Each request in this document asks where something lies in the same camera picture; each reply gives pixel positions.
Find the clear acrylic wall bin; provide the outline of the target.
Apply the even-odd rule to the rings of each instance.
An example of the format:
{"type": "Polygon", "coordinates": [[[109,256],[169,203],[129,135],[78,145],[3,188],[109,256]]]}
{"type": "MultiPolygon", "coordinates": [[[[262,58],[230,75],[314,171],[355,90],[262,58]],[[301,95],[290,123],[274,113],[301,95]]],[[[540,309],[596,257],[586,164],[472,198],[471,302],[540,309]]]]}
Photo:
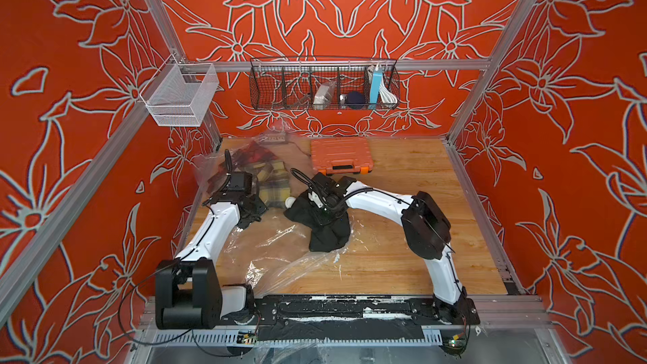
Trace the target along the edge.
{"type": "Polygon", "coordinates": [[[158,126],[198,127],[218,87],[219,78],[212,66],[194,75],[184,73],[177,64],[169,64],[148,85],[142,99],[158,126]]]}

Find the light blue box in basket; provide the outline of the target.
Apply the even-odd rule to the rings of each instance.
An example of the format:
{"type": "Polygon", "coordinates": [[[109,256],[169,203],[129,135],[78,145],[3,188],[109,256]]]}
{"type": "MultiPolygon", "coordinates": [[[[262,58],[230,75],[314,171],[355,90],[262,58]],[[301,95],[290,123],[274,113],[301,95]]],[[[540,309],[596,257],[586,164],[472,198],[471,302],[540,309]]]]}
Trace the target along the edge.
{"type": "Polygon", "coordinates": [[[380,88],[382,85],[382,71],[380,67],[369,67],[367,69],[370,81],[368,109],[374,110],[377,106],[380,88]]]}

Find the yellow black plaid shirt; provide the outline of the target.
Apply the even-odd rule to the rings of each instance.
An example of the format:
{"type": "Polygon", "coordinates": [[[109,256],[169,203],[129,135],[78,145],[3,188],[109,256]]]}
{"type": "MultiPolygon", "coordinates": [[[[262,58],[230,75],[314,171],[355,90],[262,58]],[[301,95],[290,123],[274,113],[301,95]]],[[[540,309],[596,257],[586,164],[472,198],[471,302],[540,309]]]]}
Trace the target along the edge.
{"type": "Polygon", "coordinates": [[[258,189],[259,198],[270,208],[285,208],[285,201],[291,196],[289,172],[279,158],[265,158],[255,161],[233,162],[235,171],[251,173],[253,187],[258,189]]]}

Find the grey white packet in basket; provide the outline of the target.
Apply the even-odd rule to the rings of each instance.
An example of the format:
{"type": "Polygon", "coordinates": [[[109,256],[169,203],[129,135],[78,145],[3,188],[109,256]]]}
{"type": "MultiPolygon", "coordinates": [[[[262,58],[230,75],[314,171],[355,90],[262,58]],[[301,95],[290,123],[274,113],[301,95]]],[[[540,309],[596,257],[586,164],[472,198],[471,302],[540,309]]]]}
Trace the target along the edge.
{"type": "Polygon", "coordinates": [[[322,84],[313,97],[313,109],[322,111],[328,108],[335,97],[335,85],[332,82],[322,84]]]}

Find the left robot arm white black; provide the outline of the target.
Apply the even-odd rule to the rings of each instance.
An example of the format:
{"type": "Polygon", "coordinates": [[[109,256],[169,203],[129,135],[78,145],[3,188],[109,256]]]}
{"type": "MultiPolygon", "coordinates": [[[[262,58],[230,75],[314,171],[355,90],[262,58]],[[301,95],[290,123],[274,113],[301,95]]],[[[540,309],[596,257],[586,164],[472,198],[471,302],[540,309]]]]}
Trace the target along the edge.
{"type": "Polygon", "coordinates": [[[229,315],[254,316],[251,287],[223,286],[216,265],[231,232],[259,222],[267,206],[255,189],[254,176],[236,170],[229,151],[225,166],[224,182],[206,201],[206,220],[187,246],[175,258],[161,261],[154,273],[160,330],[210,330],[229,315]]]}

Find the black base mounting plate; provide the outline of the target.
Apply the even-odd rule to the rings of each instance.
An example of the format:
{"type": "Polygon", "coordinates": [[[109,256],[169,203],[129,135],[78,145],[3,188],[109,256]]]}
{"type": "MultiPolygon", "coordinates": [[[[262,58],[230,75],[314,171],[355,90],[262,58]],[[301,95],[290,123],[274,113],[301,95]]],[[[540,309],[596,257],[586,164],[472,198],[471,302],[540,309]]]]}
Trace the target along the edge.
{"type": "Polygon", "coordinates": [[[456,308],[433,296],[276,294],[254,301],[254,316],[229,315],[218,326],[247,326],[271,338],[377,338],[439,330],[444,340],[464,338],[480,325],[472,299],[456,308]]]}

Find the red black plaid shirt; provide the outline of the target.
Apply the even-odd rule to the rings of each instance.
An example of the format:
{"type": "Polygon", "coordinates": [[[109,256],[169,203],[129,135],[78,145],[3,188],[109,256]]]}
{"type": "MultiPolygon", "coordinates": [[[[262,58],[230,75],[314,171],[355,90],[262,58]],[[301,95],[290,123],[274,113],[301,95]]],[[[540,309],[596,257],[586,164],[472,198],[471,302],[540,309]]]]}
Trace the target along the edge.
{"type": "Polygon", "coordinates": [[[258,164],[270,163],[278,160],[271,150],[261,146],[256,141],[251,141],[242,148],[227,149],[231,157],[231,167],[234,171],[243,170],[245,167],[256,166],[258,164]]]}

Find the orange plastic tool case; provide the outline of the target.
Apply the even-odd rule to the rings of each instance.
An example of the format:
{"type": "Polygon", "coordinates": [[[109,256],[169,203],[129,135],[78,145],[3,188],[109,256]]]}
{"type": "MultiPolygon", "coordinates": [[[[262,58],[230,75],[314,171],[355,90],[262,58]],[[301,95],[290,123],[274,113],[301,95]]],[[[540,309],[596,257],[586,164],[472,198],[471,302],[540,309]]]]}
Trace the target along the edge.
{"type": "Polygon", "coordinates": [[[367,175],[374,168],[369,141],[363,136],[311,141],[313,168],[323,175],[367,175]]]}

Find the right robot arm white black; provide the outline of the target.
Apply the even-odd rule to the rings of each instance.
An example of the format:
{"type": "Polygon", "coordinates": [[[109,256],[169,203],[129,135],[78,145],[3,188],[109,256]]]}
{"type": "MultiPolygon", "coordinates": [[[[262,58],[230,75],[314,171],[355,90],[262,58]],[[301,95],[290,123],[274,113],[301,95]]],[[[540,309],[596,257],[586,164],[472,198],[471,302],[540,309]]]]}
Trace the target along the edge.
{"type": "Polygon", "coordinates": [[[348,211],[370,212],[402,227],[409,249],[425,262],[436,302],[456,308],[465,299],[453,263],[451,224],[431,195],[400,195],[348,176],[335,181],[322,173],[309,178],[296,168],[290,173],[307,188],[286,200],[284,215],[311,230],[310,251],[345,247],[351,235],[348,211]]]}

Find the clear plastic vacuum bag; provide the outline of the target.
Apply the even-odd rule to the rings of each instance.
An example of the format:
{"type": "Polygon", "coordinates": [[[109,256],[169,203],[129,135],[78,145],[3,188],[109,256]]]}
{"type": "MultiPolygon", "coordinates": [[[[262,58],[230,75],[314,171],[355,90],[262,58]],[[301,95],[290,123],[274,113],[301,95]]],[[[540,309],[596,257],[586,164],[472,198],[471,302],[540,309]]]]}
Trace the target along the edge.
{"type": "MultiPolygon", "coordinates": [[[[313,174],[310,141],[287,135],[284,143],[261,143],[283,161],[286,167],[313,174]]],[[[252,138],[226,138],[216,157],[217,172],[223,150],[234,151],[249,145],[252,138]]],[[[342,294],[358,293],[352,284],[351,242],[330,253],[309,251],[310,229],[284,217],[283,210],[270,208],[260,222],[247,229],[237,227],[227,236],[217,259],[216,272],[221,285],[248,284],[254,293],[342,294]]]]}

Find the dark blue round object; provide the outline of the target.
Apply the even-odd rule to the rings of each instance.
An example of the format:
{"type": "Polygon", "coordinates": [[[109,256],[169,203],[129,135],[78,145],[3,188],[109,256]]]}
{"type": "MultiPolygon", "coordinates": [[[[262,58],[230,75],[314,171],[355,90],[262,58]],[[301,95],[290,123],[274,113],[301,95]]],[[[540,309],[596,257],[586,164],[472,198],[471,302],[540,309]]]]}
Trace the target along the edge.
{"type": "Polygon", "coordinates": [[[366,106],[366,98],[361,92],[351,91],[345,96],[345,106],[352,110],[362,110],[366,106]]]}

